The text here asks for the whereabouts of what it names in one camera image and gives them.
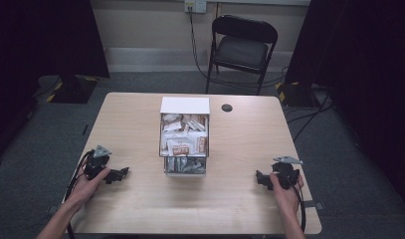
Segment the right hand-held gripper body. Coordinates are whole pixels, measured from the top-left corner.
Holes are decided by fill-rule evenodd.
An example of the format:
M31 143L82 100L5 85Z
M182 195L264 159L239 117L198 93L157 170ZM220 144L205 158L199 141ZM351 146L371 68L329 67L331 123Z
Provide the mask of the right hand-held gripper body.
M294 164L303 165L304 163L292 156L280 156L274 158L272 165L273 172L279 179L282 189L288 190L298 183L300 171L294 169Z

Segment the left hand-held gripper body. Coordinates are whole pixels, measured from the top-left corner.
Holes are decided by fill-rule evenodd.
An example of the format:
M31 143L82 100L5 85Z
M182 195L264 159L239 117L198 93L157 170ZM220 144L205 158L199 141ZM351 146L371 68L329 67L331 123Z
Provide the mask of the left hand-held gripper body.
M88 179L94 179L105 168L110 155L111 151L101 145L91 150L84 169Z

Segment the person's right hand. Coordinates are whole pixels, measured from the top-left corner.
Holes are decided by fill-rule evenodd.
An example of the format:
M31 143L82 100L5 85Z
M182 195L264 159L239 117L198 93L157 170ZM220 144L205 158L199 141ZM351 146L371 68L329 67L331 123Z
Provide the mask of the person's right hand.
M296 190L283 189L279 183L278 177L272 172L270 173L270 180L274 185L273 191L281 215L286 218L296 218L299 210L298 192L304 186L303 178L299 176Z

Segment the person's left hand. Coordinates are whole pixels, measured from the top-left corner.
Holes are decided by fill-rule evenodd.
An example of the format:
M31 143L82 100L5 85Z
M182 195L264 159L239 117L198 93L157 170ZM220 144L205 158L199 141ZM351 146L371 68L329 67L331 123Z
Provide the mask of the person's left hand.
M84 170L80 168L74 188L64 206L72 215L76 214L97 190L100 182L110 173L109 168L103 169L95 178L88 179Z

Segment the black stand base yellow tape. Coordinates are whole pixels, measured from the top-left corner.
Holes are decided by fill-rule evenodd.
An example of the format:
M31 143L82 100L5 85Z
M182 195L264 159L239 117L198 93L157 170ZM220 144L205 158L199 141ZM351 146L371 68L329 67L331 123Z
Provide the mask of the black stand base yellow tape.
M320 102L312 88L306 88L299 83L277 83L275 88L278 98L285 107L318 108Z
M60 79L47 97L48 103L86 104L99 82L96 78L76 75L60 75Z

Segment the white box of packets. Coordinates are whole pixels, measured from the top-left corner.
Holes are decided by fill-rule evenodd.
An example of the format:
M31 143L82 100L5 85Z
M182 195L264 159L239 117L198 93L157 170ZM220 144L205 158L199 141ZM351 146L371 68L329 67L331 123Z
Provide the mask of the white box of packets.
M159 156L167 175L205 175L209 156L210 100L163 97Z

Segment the dark curtain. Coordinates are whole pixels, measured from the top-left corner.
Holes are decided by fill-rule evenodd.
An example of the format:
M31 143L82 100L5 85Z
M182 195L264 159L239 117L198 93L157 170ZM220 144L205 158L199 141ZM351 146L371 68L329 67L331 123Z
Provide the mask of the dark curtain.
M310 0L286 81L331 89L405 202L405 0Z
M91 0L0 0L0 153L51 75L109 76Z

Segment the black folding chair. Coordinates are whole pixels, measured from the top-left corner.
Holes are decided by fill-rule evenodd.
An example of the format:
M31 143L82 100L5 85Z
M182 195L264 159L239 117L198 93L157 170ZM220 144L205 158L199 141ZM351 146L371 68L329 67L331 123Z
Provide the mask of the black folding chair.
M213 67L259 76L257 95L278 42L278 31L271 24L233 15L222 15L212 23L212 43L205 93L209 92Z

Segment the white wall outlet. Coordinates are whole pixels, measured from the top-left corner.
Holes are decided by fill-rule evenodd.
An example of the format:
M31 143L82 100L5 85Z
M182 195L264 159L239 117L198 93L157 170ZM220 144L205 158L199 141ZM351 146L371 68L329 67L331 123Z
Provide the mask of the white wall outlet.
M206 0L185 0L184 11L186 13L205 14L207 10Z

